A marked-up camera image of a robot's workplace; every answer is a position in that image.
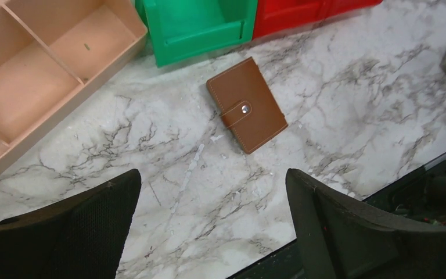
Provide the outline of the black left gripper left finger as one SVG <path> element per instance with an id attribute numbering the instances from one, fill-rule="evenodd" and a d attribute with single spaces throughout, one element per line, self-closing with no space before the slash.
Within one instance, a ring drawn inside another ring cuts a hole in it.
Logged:
<path id="1" fill-rule="evenodd" d="M 0 278 L 114 278 L 141 187 L 132 169 L 0 221 Z"/>

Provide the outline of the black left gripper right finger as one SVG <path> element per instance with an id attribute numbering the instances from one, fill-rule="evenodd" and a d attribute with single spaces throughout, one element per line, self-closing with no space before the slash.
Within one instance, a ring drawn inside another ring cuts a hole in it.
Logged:
<path id="1" fill-rule="evenodd" d="M 378 209 L 299 169 L 285 184 L 306 278 L 446 278 L 446 227 Z"/>

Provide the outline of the brown leather card holder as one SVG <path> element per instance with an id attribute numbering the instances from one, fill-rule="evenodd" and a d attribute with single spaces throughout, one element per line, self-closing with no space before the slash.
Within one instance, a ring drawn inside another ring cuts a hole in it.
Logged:
<path id="1" fill-rule="evenodd" d="M 252 57 L 210 78 L 206 87 L 220 118 L 251 154 L 288 127 L 285 115 Z"/>

